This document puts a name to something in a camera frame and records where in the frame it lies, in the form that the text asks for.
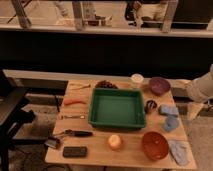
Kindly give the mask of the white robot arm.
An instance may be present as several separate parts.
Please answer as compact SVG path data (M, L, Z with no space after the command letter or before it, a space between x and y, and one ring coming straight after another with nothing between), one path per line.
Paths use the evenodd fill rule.
M190 99L198 103L213 99L213 64L208 73L186 84L186 92Z

